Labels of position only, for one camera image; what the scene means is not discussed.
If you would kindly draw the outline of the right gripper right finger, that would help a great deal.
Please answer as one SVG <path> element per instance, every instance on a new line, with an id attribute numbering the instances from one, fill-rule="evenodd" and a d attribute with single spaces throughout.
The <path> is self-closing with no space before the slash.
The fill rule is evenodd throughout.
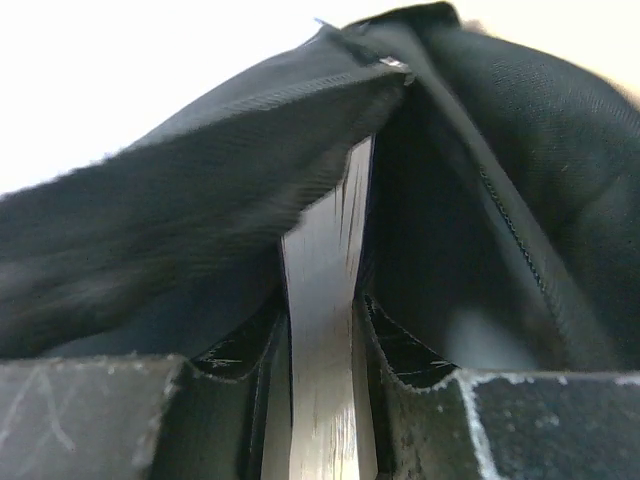
<path id="1" fill-rule="evenodd" d="M 356 300 L 383 479 L 635 479 L 639 378 L 461 369 Z"/>

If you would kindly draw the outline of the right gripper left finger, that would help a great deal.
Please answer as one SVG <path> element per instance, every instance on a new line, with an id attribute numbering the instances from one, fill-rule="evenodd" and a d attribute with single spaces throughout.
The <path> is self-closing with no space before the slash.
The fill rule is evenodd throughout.
<path id="1" fill-rule="evenodd" d="M 269 301 L 189 361 L 95 357 L 1 366 L 5 479 L 284 479 L 286 308 Z"/>

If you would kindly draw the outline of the dark tale two cities book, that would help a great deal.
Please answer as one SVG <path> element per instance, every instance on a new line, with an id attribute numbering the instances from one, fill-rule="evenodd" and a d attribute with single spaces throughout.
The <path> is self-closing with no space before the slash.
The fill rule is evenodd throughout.
<path id="1" fill-rule="evenodd" d="M 264 479 L 373 479 L 378 473 L 366 348 L 354 309 L 371 140 L 344 180 L 282 239 L 291 390 L 267 414 Z"/>

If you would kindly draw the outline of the black backpack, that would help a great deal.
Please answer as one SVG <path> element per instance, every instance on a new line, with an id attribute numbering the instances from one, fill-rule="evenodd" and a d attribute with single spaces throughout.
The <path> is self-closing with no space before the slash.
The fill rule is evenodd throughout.
<path id="1" fill-rule="evenodd" d="M 445 2 L 303 45 L 113 157 L 1 201 L 1 354 L 225 333 L 280 283 L 278 243 L 374 159 L 363 289 L 445 358 L 639 366 L 639 110 L 602 78 L 469 29 Z"/>

